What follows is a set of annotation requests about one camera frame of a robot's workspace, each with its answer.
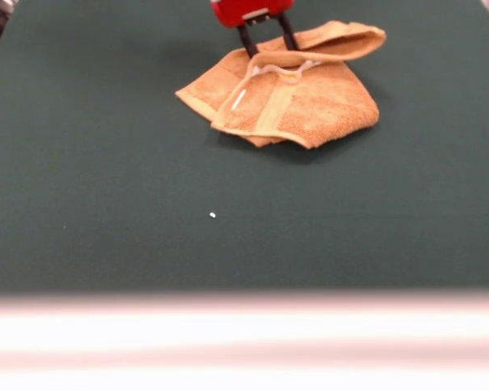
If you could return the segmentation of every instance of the red robot part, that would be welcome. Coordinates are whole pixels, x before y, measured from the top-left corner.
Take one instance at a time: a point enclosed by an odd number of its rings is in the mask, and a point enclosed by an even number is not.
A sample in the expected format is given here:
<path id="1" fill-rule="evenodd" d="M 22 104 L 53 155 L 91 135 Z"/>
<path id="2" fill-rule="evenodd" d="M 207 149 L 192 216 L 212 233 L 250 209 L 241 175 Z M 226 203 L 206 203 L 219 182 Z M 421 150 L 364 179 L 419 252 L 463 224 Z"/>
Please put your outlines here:
<path id="1" fill-rule="evenodd" d="M 284 31 L 284 42 L 290 51 L 299 47 L 288 18 L 284 14 L 293 6 L 293 0 L 210 0 L 215 15 L 221 24 L 229 29 L 238 29 L 250 57 L 258 53 L 257 46 L 249 36 L 248 25 L 277 19 Z"/>

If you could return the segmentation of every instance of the white strip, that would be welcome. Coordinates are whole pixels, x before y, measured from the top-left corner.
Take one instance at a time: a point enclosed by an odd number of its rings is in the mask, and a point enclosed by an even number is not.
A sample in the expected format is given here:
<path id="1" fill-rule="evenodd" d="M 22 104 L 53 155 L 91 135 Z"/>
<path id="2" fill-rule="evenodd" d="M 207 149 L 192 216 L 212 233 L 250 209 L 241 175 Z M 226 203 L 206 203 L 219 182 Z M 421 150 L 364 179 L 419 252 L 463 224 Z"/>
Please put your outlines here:
<path id="1" fill-rule="evenodd" d="M 264 73 L 269 73 L 269 72 L 275 72 L 278 75 L 280 75 L 283 79 L 290 83 L 297 83 L 298 81 L 301 80 L 302 78 L 302 73 L 307 71 L 308 69 L 312 69 L 313 67 L 316 67 L 320 65 L 321 63 L 318 61 L 311 61 L 307 60 L 305 61 L 298 69 L 294 71 L 289 71 L 287 69 L 283 69 L 281 67 L 278 67 L 277 65 L 266 65 L 263 68 L 259 67 L 254 67 L 252 71 L 252 77 L 255 77 L 257 75 L 261 75 Z"/>
<path id="2" fill-rule="evenodd" d="M 58 306 L 40 313 L 0 315 L 0 354 L 120 353 L 135 349 L 221 347 L 278 342 L 439 346 L 489 345 L 489 310 L 307 310 L 195 306 L 131 313 L 96 310 L 67 313 Z"/>
<path id="3" fill-rule="evenodd" d="M 237 106 L 239 106 L 239 103 L 241 103 L 241 100 L 244 98 L 245 95 L 246 95 L 246 90 L 242 90 L 241 93 L 239 94 L 239 97 L 234 102 L 234 105 L 231 107 L 232 111 L 237 109 Z"/>

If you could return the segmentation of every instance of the towel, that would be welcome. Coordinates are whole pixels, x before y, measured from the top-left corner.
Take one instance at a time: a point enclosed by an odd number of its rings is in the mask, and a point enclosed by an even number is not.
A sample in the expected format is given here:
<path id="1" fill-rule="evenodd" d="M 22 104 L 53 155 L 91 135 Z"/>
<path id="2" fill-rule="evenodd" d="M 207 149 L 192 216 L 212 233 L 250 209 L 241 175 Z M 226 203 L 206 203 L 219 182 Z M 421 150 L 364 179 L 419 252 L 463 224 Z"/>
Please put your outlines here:
<path id="1" fill-rule="evenodd" d="M 295 33 L 300 51 L 278 37 L 230 52 L 176 92 L 211 126 L 256 147 L 291 141 L 312 149 L 379 121 L 376 102 L 344 63 L 378 49 L 383 30 L 330 21 Z"/>

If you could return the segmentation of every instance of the green tabletop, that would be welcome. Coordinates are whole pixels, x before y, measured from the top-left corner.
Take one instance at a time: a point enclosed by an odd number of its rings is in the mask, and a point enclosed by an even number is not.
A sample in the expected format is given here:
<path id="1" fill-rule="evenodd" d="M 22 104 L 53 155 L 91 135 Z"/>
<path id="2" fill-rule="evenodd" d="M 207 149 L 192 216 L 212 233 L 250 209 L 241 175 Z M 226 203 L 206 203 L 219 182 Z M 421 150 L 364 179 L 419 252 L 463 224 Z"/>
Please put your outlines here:
<path id="1" fill-rule="evenodd" d="M 485 9 L 289 16 L 388 33 L 350 63 L 376 127 L 314 151 L 210 129 L 174 97 L 240 44 L 208 0 L 22 0 L 0 44 L 0 294 L 489 288 Z"/>

